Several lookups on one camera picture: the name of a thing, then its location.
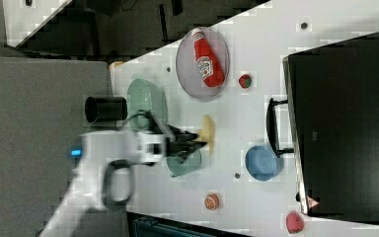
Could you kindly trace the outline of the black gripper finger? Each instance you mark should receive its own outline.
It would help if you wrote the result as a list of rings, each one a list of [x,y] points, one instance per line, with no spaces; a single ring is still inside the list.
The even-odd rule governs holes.
[[[198,134],[174,126],[171,127],[171,132],[177,140],[195,140],[198,138]]]
[[[180,144],[176,156],[180,162],[185,162],[192,153],[198,151],[206,145],[204,141],[189,141],[184,144]]]

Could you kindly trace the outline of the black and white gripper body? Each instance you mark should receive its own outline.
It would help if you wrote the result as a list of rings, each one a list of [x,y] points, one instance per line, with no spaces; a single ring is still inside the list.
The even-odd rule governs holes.
[[[178,141],[184,132],[156,118],[151,112],[138,112],[146,119],[146,124],[138,129],[139,163],[156,164],[171,153],[170,145]]]

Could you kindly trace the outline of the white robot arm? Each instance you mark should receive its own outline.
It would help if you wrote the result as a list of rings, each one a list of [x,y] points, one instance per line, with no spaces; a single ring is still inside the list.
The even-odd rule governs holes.
[[[149,111],[131,116],[138,117],[146,118],[147,125],[81,135],[75,177],[38,237],[71,237],[87,211],[116,211],[131,200],[134,166],[153,166],[167,157],[183,163],[214,140],[215,125],[209,116],[202,118],[197,132],[173,127]]]

